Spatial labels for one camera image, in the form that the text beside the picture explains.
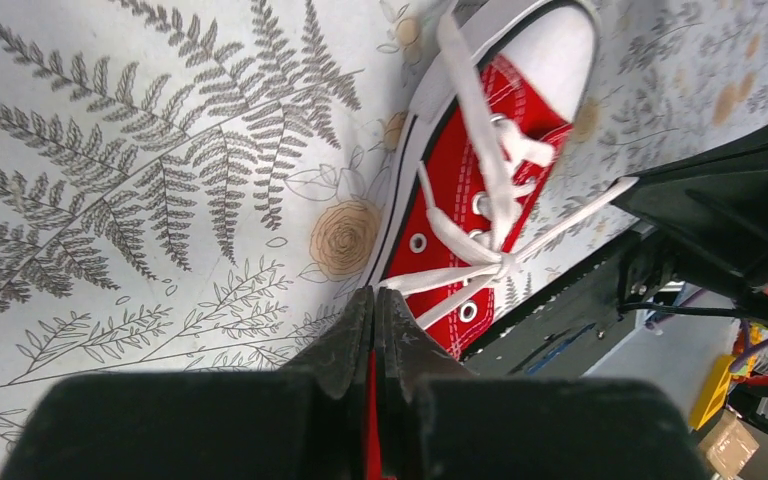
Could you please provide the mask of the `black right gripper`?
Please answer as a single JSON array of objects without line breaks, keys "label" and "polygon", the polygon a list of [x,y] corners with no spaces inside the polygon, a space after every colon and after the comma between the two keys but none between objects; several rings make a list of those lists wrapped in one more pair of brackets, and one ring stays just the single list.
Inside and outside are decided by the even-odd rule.
[{"label": "black right gripper", "polygon": [[665,236],[680,278],[768,327],[768,125],[639,173],[614,203]]}]

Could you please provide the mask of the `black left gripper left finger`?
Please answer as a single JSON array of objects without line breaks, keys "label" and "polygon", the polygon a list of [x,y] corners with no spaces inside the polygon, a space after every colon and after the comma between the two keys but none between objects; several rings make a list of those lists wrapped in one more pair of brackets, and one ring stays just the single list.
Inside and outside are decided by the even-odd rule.
[{"label": "black left gripper left finger", "polygon": [[306,478],[366,477],[373,314],[373,290],[356,290],[335,323],[284,366],[312,381],[302,443]]}]

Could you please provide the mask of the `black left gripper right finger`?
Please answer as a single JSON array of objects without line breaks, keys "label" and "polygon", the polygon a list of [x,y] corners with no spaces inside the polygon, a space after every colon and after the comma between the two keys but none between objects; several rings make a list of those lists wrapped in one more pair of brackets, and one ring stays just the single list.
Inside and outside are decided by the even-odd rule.
[{"label": "black left gripper right finger", "polygon": [[418,325],[400,292],[376,292],[373,320],[382,473],[407,479],[417,450],[412,439],[418,432],[412,412],[417,386],[427,377],[462,379],[474,374]]}]

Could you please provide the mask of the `red canvas sneaker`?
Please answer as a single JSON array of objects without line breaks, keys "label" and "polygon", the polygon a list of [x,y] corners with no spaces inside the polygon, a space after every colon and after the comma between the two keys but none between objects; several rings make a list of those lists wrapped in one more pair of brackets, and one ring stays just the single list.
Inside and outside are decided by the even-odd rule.
[{"label": "red canvas sneaker", "polygon": [[465,22],[450,4],[439,18],[366,277],[400,292],[448,359],[497,321],[496,290],[529,256],[634,184],[616,180],[519,243],[582,105],[599,26],[587,1],[489,1]]}]

